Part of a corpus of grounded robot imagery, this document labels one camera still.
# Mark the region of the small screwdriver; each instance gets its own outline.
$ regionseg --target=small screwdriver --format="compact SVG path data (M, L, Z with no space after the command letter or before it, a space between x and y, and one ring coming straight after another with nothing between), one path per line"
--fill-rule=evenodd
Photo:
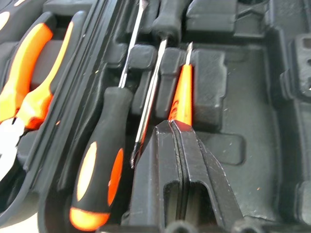
M128 54L119 87L108 87L104 93L104 108L87 144L80 164L69 218L82 231L95 231L104 225L111 212L123 168L126 121L133 93L125 87L129 54L135 45L147 0L139 0Z
M183 65L169 120L178 120L187 125L192 125L192 65L190 64L193 43L187 48L186 63Z
M131 168L135 167L135 164L141 156L141 149L147 133L148 122L156 96L160 65L168 39L177 43L181 40L182 15L189 4L190 0L161 0L159 16L153 23L153 33L160 37L162 42L160 43L157 62L149 84L138 133L135 139L134 150L131 154Z

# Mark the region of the black rubber grip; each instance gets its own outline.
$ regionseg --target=black rubber grip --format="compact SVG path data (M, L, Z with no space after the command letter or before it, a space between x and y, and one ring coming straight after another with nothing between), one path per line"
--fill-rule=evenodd
M153 33L175 42L181 40L181 22L191 0L161 0L160 12L153 23Z
M110 213L114 195L112 193L108 195L108 192L110 192L109 189L113 185L115 186L111 173L117 155L120 154L121 149L124 151L126 122L132 99L133 93L126 88L109 87L106 89L104 109L80 164L72 198L72 207L93 213ZM93 147L92 151L96 152L94 167L93 169L92 166L82 169L83 163L92 164L86 158L86 154L91 147ZM122 161L123 164L128 162L124 158ZM91 172L91 176L90 174L82 174L81 170L86 171L86 173ZM77 196L79 178L83 179L83 182L86 182L88 186L83 190L82 195L80 192L80 195Z

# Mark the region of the orange grip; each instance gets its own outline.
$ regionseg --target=orange grip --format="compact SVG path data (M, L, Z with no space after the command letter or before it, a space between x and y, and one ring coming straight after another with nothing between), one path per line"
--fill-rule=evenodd
M69 218L72 225L85 232L93 232L97 230L108 221L109 217L109 213L95 213L74 207L71 207L69 212Z
M192 65L181 70L169 120L192 125Z
M70 22L62 47L60 48L58 56L49 74L39 87L37 87L34 91L30 92L25 97L19 112L16 114L16 117L20 118L24 122L25 127L28 129L38 129L45 120L46 115L48 114L49 105L53 98L53 94L50 90L50 85L54 77L56 76L65 56L72 28L73 22Z
M44 24L34 26L22 41L12 62L9 79L0 95L0 123L13 118L29 92L36 61L53 33Z

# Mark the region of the screwdriver handle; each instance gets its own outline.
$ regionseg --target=screwdriver handle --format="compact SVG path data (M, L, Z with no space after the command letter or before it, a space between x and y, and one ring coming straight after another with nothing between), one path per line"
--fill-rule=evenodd
M27 129L37 130L48 114L49 105L59 83L60 76L56 74L65 56L72 29L73 22L70 22L63 44L49 74L39 87L28 93L16 114L16 117L24 122Z
M192 65L182 67L169 120L192 126Z
M153 33L175 42L181 40L182 15L191 0L161 0L159 15L153 23Z
M94 231L110 216L123 167L126 121L133 93L109 87L104 109L80 164L70 208L70 221L82 231Z
M0 95L0 123L15 117L29 92L36 61L53 36L50 28L39 23L22 40L13 59L9 78Z

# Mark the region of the screwdriver tip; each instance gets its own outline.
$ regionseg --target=screwdriver tip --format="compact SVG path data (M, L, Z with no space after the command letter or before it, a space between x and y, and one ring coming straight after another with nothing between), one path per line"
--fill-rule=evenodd
M136 142L134 145L133 152L131 154L131 168L134 169L136 166L137 161L140 158L140 152L141 152L141 143Z
M147 0L139 0L139 5L143 10L147 8L148 4Z
M190 58L191 58L192 50L193 50L193 42L191 42L187 47L186 65L190 65Z

